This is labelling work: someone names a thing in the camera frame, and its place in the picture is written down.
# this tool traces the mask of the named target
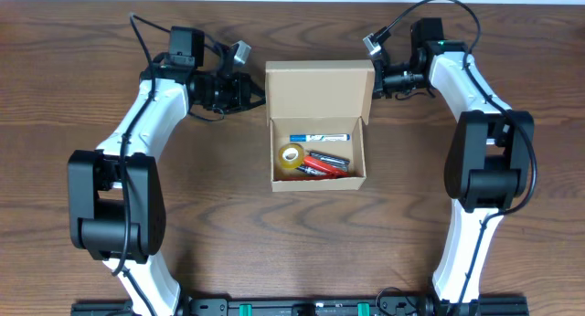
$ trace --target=open box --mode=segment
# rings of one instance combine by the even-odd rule
[[[362,121],[367,124],[374,88],[370,60],[269,61],[266,63],[268,125],[271,130],[273,192],[358,189],[366,180]],[[347,142],[296,142],[305,151],[350,161],[349,176],[298,180],[298,170],[283,169],[279,150],[292,134],[348,133]]]

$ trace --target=yellow tape roll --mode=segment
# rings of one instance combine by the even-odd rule
[[[303,147],[296,143],[287,143],[278,151],[278,161],[285,169],[296,169],[303,164]]]

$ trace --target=table surface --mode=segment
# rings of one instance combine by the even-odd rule
[[[118,125],[145,60],[128,12],[162,26],[244,39],[261,84],[267,60],[360,59],[361,39],[407,5],[200,2],[0,2],[0,313],[68,314],[76,300],[125,299],[117,279],[69,240],[66,164]],[[494,91],[536,121],[538,187],[490,247],[483,293],[522,293],[533,315],[585,312],[585,6],[473,5],[474,54]],[[387,48],[410,55],[409,27],[441,16],[447,38],[473,21],[429,5]],[[168,37],[141,26],[153,51]],[[211,66],[215,60],[209,56]],[[374,100],[359,191],[272,193],[265,108],[181,121],[158,171],[163,252],[193,295],[233,299],[423,291],[450,220],[442,181],[455,121],[445,102]]]

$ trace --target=box flap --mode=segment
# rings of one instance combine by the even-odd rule
[[[360,117],[367,124],[374,89],[371,60],[268,61],[268,117]]]

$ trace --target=blue marker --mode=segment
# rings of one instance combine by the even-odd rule
[[[291,134],[291,142],[347,142],[349,134]]]

